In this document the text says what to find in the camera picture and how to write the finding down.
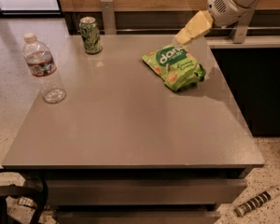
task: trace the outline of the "green snack bag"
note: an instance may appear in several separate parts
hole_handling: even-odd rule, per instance
[[[177,49],[168,45],[142,56],[142,59],[172,91],[182,91],[204,81],[203,66],[188,53],[187,48]]]

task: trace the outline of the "floor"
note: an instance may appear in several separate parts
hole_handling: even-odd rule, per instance
[[[22,35],[35,32],[46,42],[58,64],[58,54],[69,36],[63,19],[0,19],[0,163],[23,123],[37,93],[30,71],[22,57]],[[248,201],[270,186],[280,185],[280,137],[256,137],[255,142],[266,164],[254,169],[246,178],[247,189],[231,204],[222,204],[218,211],[222,218],[216,224],[280,224],[280,196],[261,208],[237,217],[235,206]],[[22,184],[18,175],[0,175],[0,185]],[[28,223],[32,210],[16,205],[9,198],[9,213],[22,223]],[[40,219],[42,223],[56,223],[50,210]]]

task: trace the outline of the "drawer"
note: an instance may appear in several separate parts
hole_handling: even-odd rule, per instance
[[[243,179],[48,180],[48,205],[232,203]]]
[[[192,207],[93,207],[89,211],[60,211],[54,218],[60,224],[211,224],[220,214]]]

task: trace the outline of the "vent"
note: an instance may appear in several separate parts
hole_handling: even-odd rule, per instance
[[[226,12],[226,5],[223,0],[215,0],[214,5],[219,13]]]

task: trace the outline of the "green can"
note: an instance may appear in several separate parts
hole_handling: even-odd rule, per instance
[[[88,54],[96,54],[102,50],[100,30],[95,18],[85,17],[80,20],[80,33],[84,43],[84,49]]]

